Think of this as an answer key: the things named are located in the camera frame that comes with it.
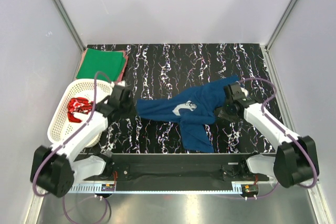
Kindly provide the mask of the left small electronics board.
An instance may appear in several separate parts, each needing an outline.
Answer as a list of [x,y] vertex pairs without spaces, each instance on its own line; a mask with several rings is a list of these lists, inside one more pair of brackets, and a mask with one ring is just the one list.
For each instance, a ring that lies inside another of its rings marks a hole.
[[115,191],[115,184],[102,184],[101,191]]

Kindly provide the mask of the blue t shirt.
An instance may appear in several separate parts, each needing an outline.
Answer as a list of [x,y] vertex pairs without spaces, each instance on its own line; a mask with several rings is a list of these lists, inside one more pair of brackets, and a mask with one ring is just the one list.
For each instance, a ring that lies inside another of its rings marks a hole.
[[223,106],[226,99],[224,86],[238,80],[237,76],[219,79],[188,88],[171,99],[138,99],[136,110],[143,119],[178,123],[185,149],[213,153],[204,125],[215,123],[214,111]]

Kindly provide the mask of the left aluminium frame post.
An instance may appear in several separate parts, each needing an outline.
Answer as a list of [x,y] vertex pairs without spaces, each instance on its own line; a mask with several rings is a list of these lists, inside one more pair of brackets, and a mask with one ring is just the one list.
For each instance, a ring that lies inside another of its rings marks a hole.
[[52,0],[52,2],[54,3],[62,21],[64,22],[64,24],[66,25],[68,31],[70,32],[75,44],[77,45],[77,47],[79,48],[79,50],[81,52],[83,52],[86,49],[86,45],[82,42],[78,32],[76,31],[63,3],[61,0]]

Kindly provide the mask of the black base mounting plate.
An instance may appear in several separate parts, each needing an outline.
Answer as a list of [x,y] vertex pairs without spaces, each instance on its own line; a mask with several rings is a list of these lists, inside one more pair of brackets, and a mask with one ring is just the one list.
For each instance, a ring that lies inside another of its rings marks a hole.
[[111,180],[113,172],[118,181],[144,177],[206,177],[228,181],[268,181],[266,175],[248,171],[248,154],[112,154],[107,171],[86,180]]

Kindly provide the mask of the red and white t shirt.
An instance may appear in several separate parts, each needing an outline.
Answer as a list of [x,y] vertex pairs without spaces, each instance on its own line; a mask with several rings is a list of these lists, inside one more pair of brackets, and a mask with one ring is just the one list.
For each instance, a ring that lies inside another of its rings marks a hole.
[[82,116],[76,117],[76,114],[88,115],[93,109],[93,101],[83,97],[71,98],[67,104],[67,117],[71,123],[81,123]]

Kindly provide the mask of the right aluminium frame post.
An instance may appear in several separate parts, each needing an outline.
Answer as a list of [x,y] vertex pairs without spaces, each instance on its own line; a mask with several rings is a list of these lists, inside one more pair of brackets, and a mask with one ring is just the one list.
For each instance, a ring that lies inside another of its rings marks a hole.
[[285,11],[283,12],[276,28],[274,29],[274,31],[272,32],[268,42],[265,44],[265,49],[266,51],[269,51],[273,44],[275,43],[277,37],[279,36],[279,34],[281,33],[284,25],[286,24],[288,18],[290,17],[293,9],[295,8],[296,4],[299,2],[299,0],[290,0],[287,7],[285,8]]

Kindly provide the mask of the white plastic laundry basket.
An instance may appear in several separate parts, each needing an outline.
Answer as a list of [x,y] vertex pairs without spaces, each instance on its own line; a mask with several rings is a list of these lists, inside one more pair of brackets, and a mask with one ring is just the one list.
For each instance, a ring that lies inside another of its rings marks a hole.
[[49,125],[47,136],[54,146],[66,140],[89,118],[93,101],[100,102],[112,93],[110,83],[93,79],[73,81],[62,96]]

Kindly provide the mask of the aluminium frame post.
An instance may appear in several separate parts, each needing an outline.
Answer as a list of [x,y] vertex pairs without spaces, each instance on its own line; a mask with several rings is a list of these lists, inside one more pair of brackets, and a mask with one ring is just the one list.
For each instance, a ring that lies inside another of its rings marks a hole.
[[86,45],[82,42],[78,32],[76,31],[63,3],[61,0],[52,0],[52,2],[54,3],[62,21],[64,22],[64,24],[66,25],[68,31],[70,32],[75,44],[77,45],[77,47],[79,48],[79,50],[81,52],[83,52],[86,49]]
[[299,2],[299,0],[290,0],[287,7],[285,8],[285,11],[283,12],[276,28],[274,29],[274,31],[272,32],[268,42],[265,44],[265,49],[266,51],[269,51],[273,44],[275,43],[277,37],[279,36],[279,34],[281,33],[284,25],[286,24],[288,18],[290,17],[293,9],[295,8],[296,4]]

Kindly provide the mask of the right small electronics board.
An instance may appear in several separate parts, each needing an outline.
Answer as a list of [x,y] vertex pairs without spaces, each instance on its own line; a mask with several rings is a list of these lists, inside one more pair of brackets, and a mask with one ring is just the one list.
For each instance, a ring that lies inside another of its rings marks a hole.
[[257,184],[251,184],[251,185],[244,185],[243,186],[243,192],[244,193],[257,193],[259,191],[259,187]]

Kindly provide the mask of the small electronics board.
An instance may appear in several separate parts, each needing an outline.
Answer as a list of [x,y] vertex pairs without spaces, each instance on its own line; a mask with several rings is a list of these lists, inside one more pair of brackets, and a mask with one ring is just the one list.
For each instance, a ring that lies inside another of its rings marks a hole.
[[115,191],[115,184],[102,184],[101,191]]
[[257,184],[251,184],[251,185],[244,185],[243,186],[243,192],[244,193],[257,193],[259,191],[259,187]]

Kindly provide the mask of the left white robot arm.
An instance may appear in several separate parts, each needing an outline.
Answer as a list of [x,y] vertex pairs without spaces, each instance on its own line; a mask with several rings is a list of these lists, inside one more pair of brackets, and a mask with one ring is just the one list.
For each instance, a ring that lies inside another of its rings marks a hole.
[[37,196],[40,187],[58,198],[70,191],[74,183],[88,177],[99,176],[103,180],[113,175],[113,167],[102,155],[77,160],[80,152],[108,126],[132,111],[133,98],[125,82],[114,85],[110,95],[93,106],[89,118],[59,144],[41,145],[34,152],[30,181]]

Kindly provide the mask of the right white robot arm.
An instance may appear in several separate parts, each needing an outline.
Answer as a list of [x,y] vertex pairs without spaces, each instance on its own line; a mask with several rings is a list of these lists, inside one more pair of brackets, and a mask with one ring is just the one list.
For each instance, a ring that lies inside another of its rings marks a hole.
[[256,174],[275,178],[289,188],[299,185],[312,188],[319,176],[316,143],[310,136],[300,136],[284,126],[265,108],[265,103],[248,95],[239,82],[224,86],[225,101],[221,119],[245,120],[254,126],[275,149],[275,156],[251,154],[238,167],[239,176],[250,180]]

